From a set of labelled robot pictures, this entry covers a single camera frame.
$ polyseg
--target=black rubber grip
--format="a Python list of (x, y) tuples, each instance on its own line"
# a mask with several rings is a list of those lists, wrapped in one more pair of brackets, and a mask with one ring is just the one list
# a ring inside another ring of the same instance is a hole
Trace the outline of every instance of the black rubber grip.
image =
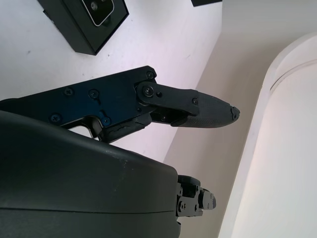
[(199, 114), (196, 117), (182, 118), (173, 122), (171, 126), (217, 128), (234, 123), (240, 115), (236, 107), (204, 93), (199, 93), (198, 98), (193, 99), (193, 103), (199, 107)]

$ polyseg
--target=black wall mount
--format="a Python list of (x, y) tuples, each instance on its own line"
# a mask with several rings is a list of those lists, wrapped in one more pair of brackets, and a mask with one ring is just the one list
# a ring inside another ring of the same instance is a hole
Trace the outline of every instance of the black wall mount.
[(201, 6), (210, 3), (220, 2), (222, 0), (192, 0), (193, 6)]
[(89, 55), (96, 55), (129, 15), (124, 0), (38, 2), (73, 50)]

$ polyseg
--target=black metal plate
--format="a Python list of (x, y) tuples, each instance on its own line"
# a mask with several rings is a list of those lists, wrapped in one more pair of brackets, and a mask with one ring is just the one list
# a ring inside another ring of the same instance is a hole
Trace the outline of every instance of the black metal plate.
[(222, 0), (192, 0), (193, 6), (201, 6), (210, 3), (220, 2)]

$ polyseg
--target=screw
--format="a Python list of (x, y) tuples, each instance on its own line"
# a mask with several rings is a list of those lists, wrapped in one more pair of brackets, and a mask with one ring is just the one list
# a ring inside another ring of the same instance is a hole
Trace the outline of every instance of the screw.
[(178, 204), (178, 211), (179, 211), (179, 212), (182, 212), (183, 209), (184, 209), (184, 204), (183, 204), (183, 202), (180, 202), (180, 203)]
[(64, 94), (65, 94), (66, 96), (72, 96), (72, 95), (74, 94), (74, 91), (73, 91), (72, 88), (67, 87), (67, 88), (65, 88), (65, 90), (64, 90)]
[(197, 98), (194, 98), (194, 99), (192, 100), (192, 102), (193, 102), (193, 104), (194, 104), (195, 106), (198, 105), (198, 100), (197, 100)]
[(88, 92), (89, 97), (96, 99), (99, 96), (99, 92), (96, 89), (92, 89)]
[(108, 126), (111, 124), (111, 120), (110, 118), (103, 118), (101, 119), (101, 123), (103, 124), (103, 126)]
[(61, 121), (61, 116), (59, 114), (53, 114), (50, 117), (51, 122), (58, 123)]
[(152, 71), (147, 72), (147, 78), (148, 79), (153, 79), (154, 78), (154, 73)]
[(146, 97), (151, 97), (154, 94), (154, 90), (151, 86), (144, 86), (142, 90)]
[(161, 98), (163, 96), (163, 94), (161, 92), (157, 92), (157, 97)]
[(97, 3), (94, 2), (94, 1), (91, 2), (90, 7), (91, 7), (91, 9), (94, 10), (94, 11), (96, 11), (97, 8), (98, 8)]

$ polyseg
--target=black plastic housing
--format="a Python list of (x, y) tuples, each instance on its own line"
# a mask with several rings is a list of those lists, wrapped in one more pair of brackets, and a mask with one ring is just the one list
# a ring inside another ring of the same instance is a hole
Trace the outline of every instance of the black plastic housing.
[(113, 0), (114, 10), (96, 26), (81, 0), (38, 0), (74, 51), (96, 55), (129, 15), (124, 0)]
[(175, 238), (174, 168), (0, 111), (0, 237)]

